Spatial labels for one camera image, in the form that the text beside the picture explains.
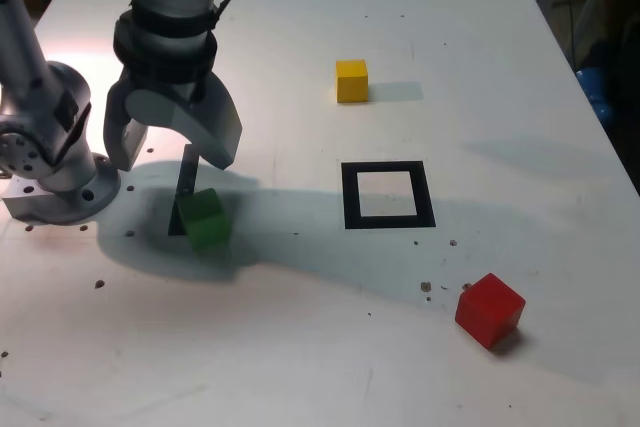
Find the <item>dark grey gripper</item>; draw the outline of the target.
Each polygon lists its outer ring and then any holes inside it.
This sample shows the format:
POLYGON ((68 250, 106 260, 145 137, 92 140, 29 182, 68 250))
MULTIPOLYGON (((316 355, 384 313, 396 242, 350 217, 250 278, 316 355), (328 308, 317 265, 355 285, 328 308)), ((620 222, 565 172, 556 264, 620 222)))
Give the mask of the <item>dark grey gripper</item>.
POLYGON ((242 124, 231 95, 215 74, 204 72, 188 82, 186 100, 149 89, 133 90, 131 80, 121 77, 107 95, 103 140, 117 169, 133 168, 147 126, 181 134, 200 157, 220 170, 234 162, 242 124))

